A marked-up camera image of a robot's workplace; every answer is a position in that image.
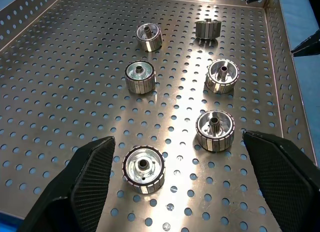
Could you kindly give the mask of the perforated metal tray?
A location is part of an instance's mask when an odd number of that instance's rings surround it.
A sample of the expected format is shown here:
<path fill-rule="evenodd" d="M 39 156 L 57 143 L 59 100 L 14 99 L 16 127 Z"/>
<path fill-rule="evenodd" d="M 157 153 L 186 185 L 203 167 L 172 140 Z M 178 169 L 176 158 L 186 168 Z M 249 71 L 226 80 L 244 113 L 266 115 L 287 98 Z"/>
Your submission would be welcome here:
<path fill-rule="evenodd" d="M 196 37 L 196 22 L 221 21 L 220 37 Z M 160 27 L 162 46 L 136 38 Z M 233 61 L 228 93 L 205 86 L 208 66 Z M 155 68 L 155 88 L 128 90 L 125 68 Z M 234 140 L 211 152 L 197 118 L 231 114 Z M 24 218 L 47 184 L 86 143 L 115 137 L 99 232 L 281 232 L 245 148 L 243 130 L 294 142 L 316 155 L 279 0 L 16 0 L 0 10 L 0 213 Z M 157 148 L 163 186 L 137 193 L 122 163 L 136 146 Z"/>

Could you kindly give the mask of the metal rotor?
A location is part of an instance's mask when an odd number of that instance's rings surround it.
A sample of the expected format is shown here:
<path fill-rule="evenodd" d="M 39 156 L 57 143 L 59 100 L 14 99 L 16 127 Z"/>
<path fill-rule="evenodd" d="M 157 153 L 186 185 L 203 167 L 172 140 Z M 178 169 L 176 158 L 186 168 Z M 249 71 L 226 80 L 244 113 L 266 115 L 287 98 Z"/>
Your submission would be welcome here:
<path fill-rule="evenodd" d="M 220 58 L 207 67 L 204 84 L 215 94 L 226 94 L 234 89 L 239 76 L 239 68 L 232 60 Z"/>
<path fill-rule="evenodd" d="M 139 194 L 152 194 L 164 185 L 165 159 L 153 146 L 133 147 L 125 155 L 121 169 L 123 179 Z"/>
<path fill-rule="evenodd" d="M 155 89 L 155 67 L 148 61 L 136 60 L 129 63 L 124 70 L 128 90 L 134 94 L 147 94 Z"/>
<path fill-rule="evenodd" d="M 223 110 L 208 110 L 197 118 L 195 129 L 196 138 L 203 149 L 221 152 L 232 146 L 235 120 Z"/>
<path fill-rule="evenodd" d="M 154 52 L 162 47 L 162 32 L 155 23 L 142 24 L 137 28 L 135 35 L 139 46 L 145 52 Z"/>
<path fill-rule="evenodd" d="M 212 40 L 220 37 L 222 22 L 206 18 L 195 22 L 195 36 L 199 39 Z"/>

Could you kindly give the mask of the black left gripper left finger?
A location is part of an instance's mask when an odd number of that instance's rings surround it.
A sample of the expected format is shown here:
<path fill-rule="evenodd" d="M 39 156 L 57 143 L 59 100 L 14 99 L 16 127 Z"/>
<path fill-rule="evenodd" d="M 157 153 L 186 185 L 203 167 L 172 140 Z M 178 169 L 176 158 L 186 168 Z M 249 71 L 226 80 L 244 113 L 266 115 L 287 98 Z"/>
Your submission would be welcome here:
<path fill-rule="evenodd" d="M 116 140 L 107 136 L 77 149 L 46 186 L 18 232 L 96 232 L 108 194 Z"/>

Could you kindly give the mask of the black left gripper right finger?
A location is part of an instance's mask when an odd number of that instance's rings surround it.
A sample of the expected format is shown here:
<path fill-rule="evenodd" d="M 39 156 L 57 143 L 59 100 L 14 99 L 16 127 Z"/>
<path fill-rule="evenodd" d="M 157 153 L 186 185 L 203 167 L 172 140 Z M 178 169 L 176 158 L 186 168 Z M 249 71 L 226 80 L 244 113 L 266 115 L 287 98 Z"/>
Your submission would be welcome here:
<path fill-rule="evenodd" d="M 320 168 L 288 139 L 252 130 L 242 139 L 282 232 L 320 232 Z"/>

